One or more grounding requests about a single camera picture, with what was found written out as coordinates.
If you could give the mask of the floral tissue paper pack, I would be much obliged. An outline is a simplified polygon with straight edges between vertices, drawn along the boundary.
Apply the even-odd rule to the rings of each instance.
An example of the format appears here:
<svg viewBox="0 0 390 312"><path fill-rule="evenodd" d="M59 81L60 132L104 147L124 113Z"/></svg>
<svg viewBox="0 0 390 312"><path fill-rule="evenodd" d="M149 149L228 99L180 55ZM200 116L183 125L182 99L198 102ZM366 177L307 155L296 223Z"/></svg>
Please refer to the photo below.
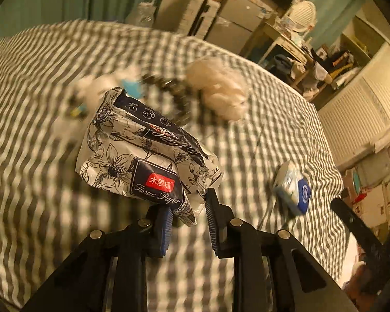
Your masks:
<svg viewBox="0 0 390 312"><path fill-rule="evenodd" d="M223 177L214 153L119 87L105 93L93 115L76 172L97 189L167 205L187 226Z"/></svg>

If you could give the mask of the blue white small box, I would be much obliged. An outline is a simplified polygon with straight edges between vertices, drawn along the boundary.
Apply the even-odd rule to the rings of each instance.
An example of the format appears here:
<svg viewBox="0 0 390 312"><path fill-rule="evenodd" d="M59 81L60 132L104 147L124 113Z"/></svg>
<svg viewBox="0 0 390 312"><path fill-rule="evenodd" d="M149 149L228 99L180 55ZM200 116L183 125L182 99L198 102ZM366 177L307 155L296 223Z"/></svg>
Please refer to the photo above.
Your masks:
<svg viewBox="0 0 390 312"><path fill-rule="evenodd" d="M307 178L292 161L286 161L279 167L273 191L285 202L293 215L303 216L308 211L311 187Z"/></svg>

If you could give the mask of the cream fluffy plush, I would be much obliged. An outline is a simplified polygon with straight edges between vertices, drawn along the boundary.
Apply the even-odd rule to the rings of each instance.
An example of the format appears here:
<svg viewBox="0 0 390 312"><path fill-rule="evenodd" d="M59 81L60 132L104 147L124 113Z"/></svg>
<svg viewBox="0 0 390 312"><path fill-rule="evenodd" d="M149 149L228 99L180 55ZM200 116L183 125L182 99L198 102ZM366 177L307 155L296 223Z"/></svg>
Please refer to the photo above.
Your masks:
<svg viewBox="0 0 390 312"><path fill-rule="evenodd" d="M204 56L191 62L186 67L186 81L223 120L242 120L246 114L250 87L241 73L220 58Z"/></svg>

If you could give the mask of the white round fan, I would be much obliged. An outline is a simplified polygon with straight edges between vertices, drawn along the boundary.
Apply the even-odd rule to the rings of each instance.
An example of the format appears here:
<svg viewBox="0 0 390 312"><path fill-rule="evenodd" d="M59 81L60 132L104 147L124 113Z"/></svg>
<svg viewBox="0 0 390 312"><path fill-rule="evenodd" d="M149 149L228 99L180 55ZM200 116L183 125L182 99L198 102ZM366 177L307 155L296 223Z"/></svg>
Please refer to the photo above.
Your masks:
<svg viewBox="0 0 390 312"><path fill-rule="evenodd" d="M289 9L287 16L293 22L293 31L303 33L315 26L316 14L314 3L303 0L294 4Z"/></svg>

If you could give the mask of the grey mini fridge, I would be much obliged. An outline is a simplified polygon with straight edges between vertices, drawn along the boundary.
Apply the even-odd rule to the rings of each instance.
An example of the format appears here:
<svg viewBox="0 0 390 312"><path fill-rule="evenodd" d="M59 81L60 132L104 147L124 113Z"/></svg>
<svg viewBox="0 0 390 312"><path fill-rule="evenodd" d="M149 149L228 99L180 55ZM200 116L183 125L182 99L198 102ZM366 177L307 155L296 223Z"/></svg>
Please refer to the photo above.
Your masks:
<svg viewBox="0 0 390 312"><path fill-rule="evenodd" d="M224 0L205 40L239 54L265 14L276 10L271 0Z"/></svg>

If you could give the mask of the clear water jug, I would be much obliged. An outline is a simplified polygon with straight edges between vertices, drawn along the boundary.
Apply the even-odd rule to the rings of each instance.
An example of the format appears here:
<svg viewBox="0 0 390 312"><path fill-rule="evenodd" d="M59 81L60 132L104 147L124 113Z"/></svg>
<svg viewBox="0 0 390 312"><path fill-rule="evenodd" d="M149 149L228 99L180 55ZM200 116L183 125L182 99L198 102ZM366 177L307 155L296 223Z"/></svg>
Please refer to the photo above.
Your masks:
<svg viewBox="0 0 390 312"><path fill-rule="evenodd" d="M141 2L126 17L125 22L141 28L152 28L155 22L155 12L156 6L153 3Z"/></svg>

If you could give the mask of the white drawer cabinet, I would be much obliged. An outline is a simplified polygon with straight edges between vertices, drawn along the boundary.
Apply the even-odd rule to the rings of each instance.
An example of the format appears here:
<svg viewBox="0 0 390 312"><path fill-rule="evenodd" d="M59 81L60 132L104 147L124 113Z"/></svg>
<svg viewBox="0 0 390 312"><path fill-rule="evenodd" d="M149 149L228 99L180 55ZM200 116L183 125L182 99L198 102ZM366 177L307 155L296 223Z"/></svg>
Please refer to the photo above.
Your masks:
<svg viewBox="0 0 390 312"><path fill-rule="evenodd" d="M203 40L220 9L220 2L215 0L183 0L183 7L176 32Z"/></svg>

